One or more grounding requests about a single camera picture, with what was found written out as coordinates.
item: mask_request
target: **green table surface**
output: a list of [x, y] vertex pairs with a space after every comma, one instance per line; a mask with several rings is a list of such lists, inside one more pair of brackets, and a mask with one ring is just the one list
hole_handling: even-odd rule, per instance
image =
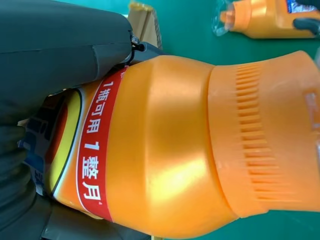
[[[141, 0], [140, 2], [152, 5], [157, 11], [163, 49], [172, 55], [214, 65], [230, 65], [266, 60], [299, 50], [307, 52], [313, 58], [316, 49], [320, 47], [320, 40], [315, 39], [257, 40], [238, 33], [227, 33], [217, 37], [211, 31], [211, 16], [217, 1]], [[64, 2], [128, 14], [129, 0], [64, 0]], [[239, 219], [195, 239], [318, 240], [320, 239], [320, 213], [270, 211], [264, 215]]]

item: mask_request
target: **printed label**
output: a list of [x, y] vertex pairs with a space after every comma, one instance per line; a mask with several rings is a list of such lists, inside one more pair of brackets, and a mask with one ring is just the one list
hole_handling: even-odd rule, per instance
[[92, 100], [81, 135], [77, 189], [88, 212], [111, 221], [106, 190], [106, 163], [110, 120], [120, 81], [119, 72], [103, 80]]
[[37, 192], [82, 212], [112, 221], [106, 161], [110, 122], [122, 69], [102, 81], [48, 97], [26, 124], [20, 147], [28, 150]]
[[296, 0], [287, 0], [288, 12], [290, 14], [306, 13], [317, 10], [315, 6], [302, 5], [296, 2]]

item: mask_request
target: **bottle body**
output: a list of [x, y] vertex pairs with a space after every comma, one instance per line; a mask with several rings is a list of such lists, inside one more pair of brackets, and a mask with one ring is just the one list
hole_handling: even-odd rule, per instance
[[251, 38], [314, 38], [309, 30], [294, 28], [294, 20], [320, 20], [315, 7], [298, 5], [295, 0], [239, 0], [229, 6], [220, 17], [225, 28]]
[[235, 66], [156, 57], [48, 97], [40, 112], [56, 117], [40, 127], [48, 140], [38, 154], [53, 198], [155, 236], [319, 211], [319, 79], [302, 52]]

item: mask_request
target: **work glove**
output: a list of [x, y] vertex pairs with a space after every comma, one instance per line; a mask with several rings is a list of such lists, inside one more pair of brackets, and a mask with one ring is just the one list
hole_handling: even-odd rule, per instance
[[[320, 10], [320, 0], [296, 0], [298, 4], [315, 6]], [[293, 21], [293, 25], [299, 30], [309, 30], [316, 37], [320, 37], [320, 20], [315, 18], [299, 17]]]
[[112, 12], [51, 0], [0, 0], [0, 239], [142, 240], [149, 236], [37, 195], [18, 121], [48, 95], [103, 77], [131, 52]]

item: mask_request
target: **plastic bottle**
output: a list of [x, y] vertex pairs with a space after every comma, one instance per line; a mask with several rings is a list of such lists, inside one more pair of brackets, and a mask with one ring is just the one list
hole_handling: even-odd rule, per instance
[[309, 30], [298, 30], [297, 18], [320, 20], [315, 7], [300, 5], [295, 0], [220, 0], [213, 17], [212, 29], [217, 36], [228, 31], [251, 38], [313, 38]]
[[46, 191], [62, 204], [191, 238], [320, 211], [319, 96], [304, 52], [232, 66], [159, 56], [48, 97], [21, 145], [43, 159]]

